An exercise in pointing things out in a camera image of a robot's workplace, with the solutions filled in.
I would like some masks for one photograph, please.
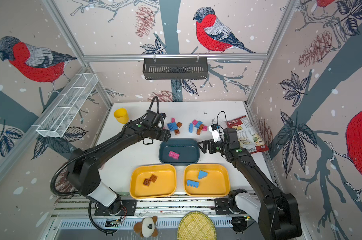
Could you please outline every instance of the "yellow cup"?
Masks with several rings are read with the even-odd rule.
[[[125,108],[117,109],[117,111],[114,112],[114,117],[122,124],[125,124],[129,121],[129,115],[127,114]]]

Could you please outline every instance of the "dark blue tray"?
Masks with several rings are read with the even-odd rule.
[[[179,153],[178,160],[169,157],[169,151]],[[194,164],[200,159],[198,142],[190,138],[170,138],[167,142],[161,143],[158,158],[161,163],[174,166]]]

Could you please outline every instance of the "woven bamboo plate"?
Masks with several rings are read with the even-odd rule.
[[[190,212],[181,220],[177,231],[178,240],[217,240],[212,220],[201,212]]]

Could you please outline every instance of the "blue triangle block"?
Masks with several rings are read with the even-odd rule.
[[[201,171],[198,173],[198,179],[203,179],[207,176],[207,172]]]

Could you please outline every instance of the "white wire basket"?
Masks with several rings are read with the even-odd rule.
[[[62,99],[37,129],[41,136],[62,137],[98,82],[97,76],[93,73],[82,73],[77,77],[66,93],[59,94],[63,95]]]

